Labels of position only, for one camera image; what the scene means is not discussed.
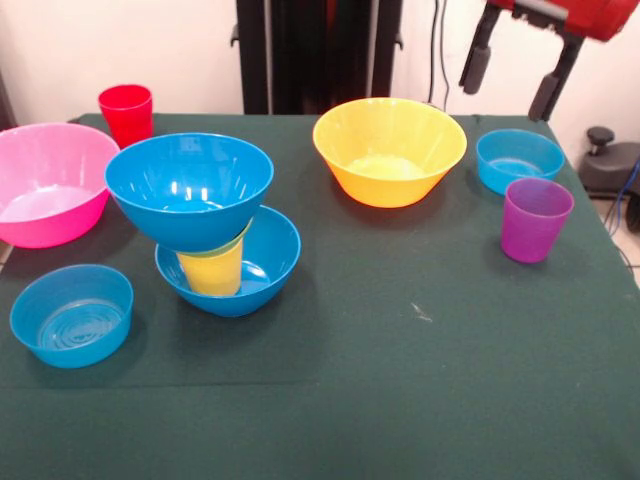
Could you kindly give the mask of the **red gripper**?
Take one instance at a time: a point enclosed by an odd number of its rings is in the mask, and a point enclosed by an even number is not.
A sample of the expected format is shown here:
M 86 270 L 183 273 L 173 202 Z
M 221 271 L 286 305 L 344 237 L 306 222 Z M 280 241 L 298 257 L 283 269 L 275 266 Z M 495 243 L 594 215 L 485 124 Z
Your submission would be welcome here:
M 491 57 L 489 41 L 501 8 L 512 12 L 535 12 L 562 24 L 559 31 L 563 48 L 555 68 L 546 74 L 528 112 L 533 121 L 548 121 L 571 73 L 585 38 L 607 42 L 629 20 L 636 0 L 552 0 L 490 1 L 498 7 L 485 7 L 477 24 L 468 56 L 459 80 L 463 92 L 476 94 L 481 86 Z

